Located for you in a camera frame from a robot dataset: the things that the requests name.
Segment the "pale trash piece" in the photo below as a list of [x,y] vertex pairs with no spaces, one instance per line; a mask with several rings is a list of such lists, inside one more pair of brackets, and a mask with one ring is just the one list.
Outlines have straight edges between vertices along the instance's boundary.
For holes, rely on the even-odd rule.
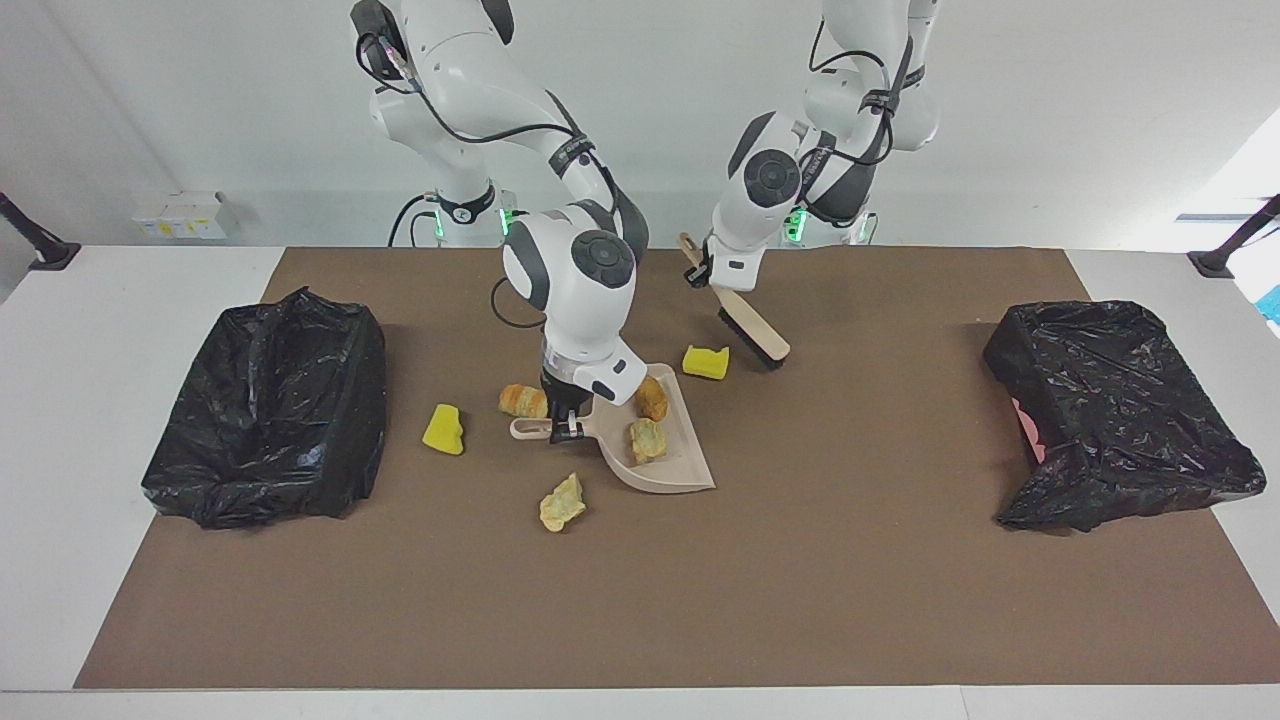
[[628,427],[628,438],[634,461],[637,465],[652,462],[668,454],[666,432],[659,421],[640,416]]
[[539,520],[548,532],[559,533],[586,509],[579,475],[570,473],[549,495],[541,498]]

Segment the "beige brush with black bristles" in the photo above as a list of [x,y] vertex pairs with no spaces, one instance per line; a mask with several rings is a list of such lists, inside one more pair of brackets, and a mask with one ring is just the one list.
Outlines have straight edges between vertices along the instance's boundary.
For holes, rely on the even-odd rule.
[[[685,255],[689,233],[677,236],[677,245]],[[719,302],[718,318],[760,359],[768,370],[782,368],[791,352],[790,343],[777,329],[736,291],[709,283]]]

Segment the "beige plastic dustpan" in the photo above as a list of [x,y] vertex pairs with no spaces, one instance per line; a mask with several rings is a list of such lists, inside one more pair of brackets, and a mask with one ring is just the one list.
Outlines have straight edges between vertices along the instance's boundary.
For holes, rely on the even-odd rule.
[[634,396],[621,405],[602,397],[593,400],[590,410],[579,414],[584,429],[582,439],[594,439],[612,471],[625,484],[641,492],[680,495],[713,489],[716,483],[675,370],[666,364],[653,363],[641,370],[630,370],[628,374],[641,380],[646,375],[653,375],[662,383],[669,400],[669,411],[666,419],[659,421],[666,432],[668,454],[643,465],[634,461],[628,427],[640,418],[634,405]]

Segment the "plain yellow sponge piece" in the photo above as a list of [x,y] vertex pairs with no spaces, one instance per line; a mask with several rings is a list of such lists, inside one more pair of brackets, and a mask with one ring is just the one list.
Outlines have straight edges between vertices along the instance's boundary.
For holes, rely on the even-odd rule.
[[465,451],[465,428],[460,409],[452,404],[438,404],[433,409],[421,442],[440,454],[460,456]]

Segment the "right black trash bag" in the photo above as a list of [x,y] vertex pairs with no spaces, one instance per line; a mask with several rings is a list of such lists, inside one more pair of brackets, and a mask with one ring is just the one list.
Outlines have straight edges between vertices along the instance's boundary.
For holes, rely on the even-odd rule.
[[362,304],[302,287],[224,310],[195,355],[141,489],[205,529],[342,518],[387,439],[385,336]]

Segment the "black trash bag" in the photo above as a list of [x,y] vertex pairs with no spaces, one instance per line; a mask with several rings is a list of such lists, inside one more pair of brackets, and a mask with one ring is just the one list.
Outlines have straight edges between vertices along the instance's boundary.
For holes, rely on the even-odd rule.
[[1260,460],[1231,432],[1165,323],[1139,304],[1011,306],[983,359],[1044,446],[997,516],[1002,527],[1088,532],[1266,489]]
[[205,529],[342,518],[387,439],[385,336],[362,304],[302,287],[224,310],[195,355],[141,489]]

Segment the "left black trash bag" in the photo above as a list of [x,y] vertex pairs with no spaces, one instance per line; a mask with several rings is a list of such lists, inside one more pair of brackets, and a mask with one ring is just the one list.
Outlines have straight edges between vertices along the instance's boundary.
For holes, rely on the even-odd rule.
[[1231,432],[1165,323],[1139,304],[1011,306],[983,359],[1044,446],[997,516],[1002,527],[1088,532],[1266,489],[1260,460]]

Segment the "brown table mat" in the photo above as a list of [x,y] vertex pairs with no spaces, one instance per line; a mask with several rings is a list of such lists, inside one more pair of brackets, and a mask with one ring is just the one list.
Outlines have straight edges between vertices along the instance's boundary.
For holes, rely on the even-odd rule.
[[[1280,682],[1280,626],[1208,510],[1007,530],[1023,436],[982,351],[1083,299],[1033,249],[782,252],[753,295],[794,345],[682,378],[716,488],[644,495],[589,441],[497,409],[539,337],[490,314],[485,250],[288,250],[264,295],[369,306],[389,355],[371,497],[253,530],[152,521],[79,688]],[[438,404],[465,451],[422,445]],[[539,503],[577,473],[586,511]]]

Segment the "black clamp stand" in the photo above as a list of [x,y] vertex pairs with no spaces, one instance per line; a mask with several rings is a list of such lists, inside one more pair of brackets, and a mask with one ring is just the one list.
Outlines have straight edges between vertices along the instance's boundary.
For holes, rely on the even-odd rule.
[[1261,240],[1263,231],[1274,225],[1277,222],[1277,217],[1280,217],[1280,193],[1266,199],[1265,204],[1244,219],[1228,240],[1216,249],[1189,251],[1185,256],[1204,278],[1234,279],[1235,275],[1228,268],[1231,255],[1244,249],[1251,241]]
[[32,272],[65,269],[82,250],[81,243],[67,242],[32,220],[4,192],[0,192],[0,217],[32,245],[36,252],[36,259],[29,264]]

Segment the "white wall socket box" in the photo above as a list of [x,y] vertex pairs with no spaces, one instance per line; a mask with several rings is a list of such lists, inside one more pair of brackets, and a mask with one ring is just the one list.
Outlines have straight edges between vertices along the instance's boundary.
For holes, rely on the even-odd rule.
[[229,240],[238,229],[221,193],[169,193],[142,202],[132,218],[134,227],[152,240]]

